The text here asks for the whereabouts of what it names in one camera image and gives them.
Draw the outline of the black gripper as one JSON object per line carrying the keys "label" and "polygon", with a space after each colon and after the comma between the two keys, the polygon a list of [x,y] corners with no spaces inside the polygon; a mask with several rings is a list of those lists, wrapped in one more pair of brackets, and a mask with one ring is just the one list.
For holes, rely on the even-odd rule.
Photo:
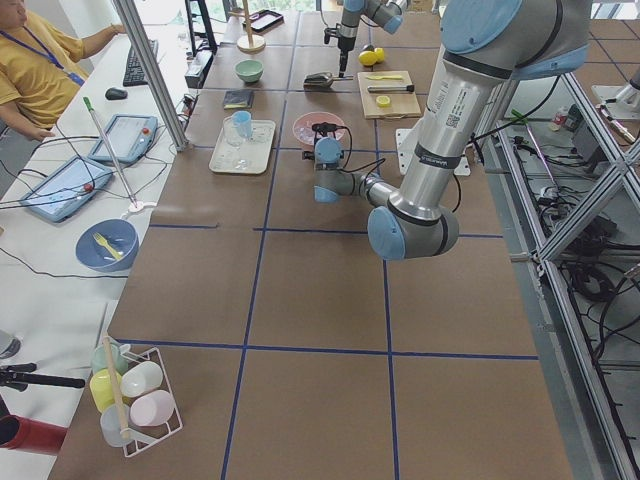
{"label": "black gripper", "polygon": [[316,145],[322,138],[333,138],[339,141],[345,130],[344,125],[331,122],[313,123],[311,127],[316,132],[314,145]]}
{"label": "black gripper", "polygon": [[335,27],[326,27],[324,29],[324,44],[328,45],[331,38],[338,40],[337,46],[339,54],[338,74],[344,75],[346,72],[349,53],[354,49],[358,27],[356,25],[348,25],[338,23]]}

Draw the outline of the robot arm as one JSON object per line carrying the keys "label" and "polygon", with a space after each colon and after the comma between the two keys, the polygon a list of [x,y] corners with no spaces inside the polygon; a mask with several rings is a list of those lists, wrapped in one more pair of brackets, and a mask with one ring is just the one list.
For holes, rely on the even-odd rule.
{"label": "robot arm", "polygon": [[409,0],[345,0],[340,21],[333,27],[324,29],[324,44],[337,39],[340,51],[338,77],[344,78],[349,53],[354,50],[359,24],[362,17],[371,20],[389,34],[395,34],[403,23],[403,15],[408,10]]}
{"label": "robot arm", "polygon": [[374,173],[355,174],[331,137],[314,146],[317,202],[360,195],[373,205],[372,249],[385,260],[431,257],[456,243],[459,224],[440,200],[494,87],[507,80],[558,76],[587,58],[588,1],[451,1],[426,110],[395,188]]}

